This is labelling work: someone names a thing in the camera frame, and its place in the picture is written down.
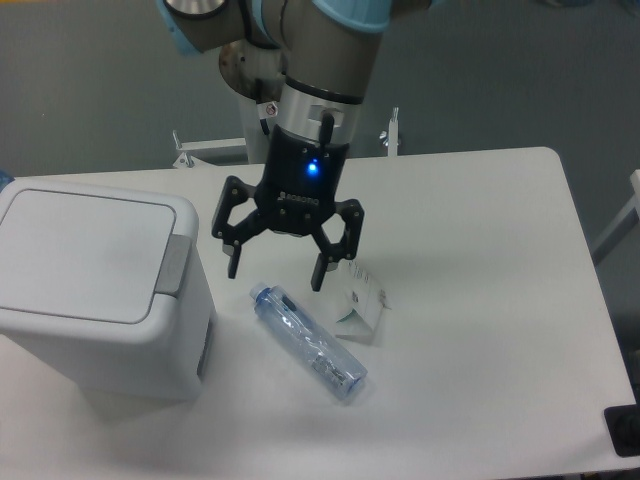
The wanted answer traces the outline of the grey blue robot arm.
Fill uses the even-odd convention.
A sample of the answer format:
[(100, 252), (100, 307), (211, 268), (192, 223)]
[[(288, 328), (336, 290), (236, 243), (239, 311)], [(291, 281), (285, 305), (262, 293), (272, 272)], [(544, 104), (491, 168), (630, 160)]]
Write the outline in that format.
[(365, 218), (336, 191), (383, 35), (391, 21), (426, 1), (161, 1), (177, 48), (201, 54), (243, 43), (255, 99), (275, 100), (263, 125), (269, 140), (260, 182), (235, 176), (212, 220), (228, 271), (243, 245), (264, 231), (313, 238), (319, 249), (311, 287), (341, 260), (355, 258)]

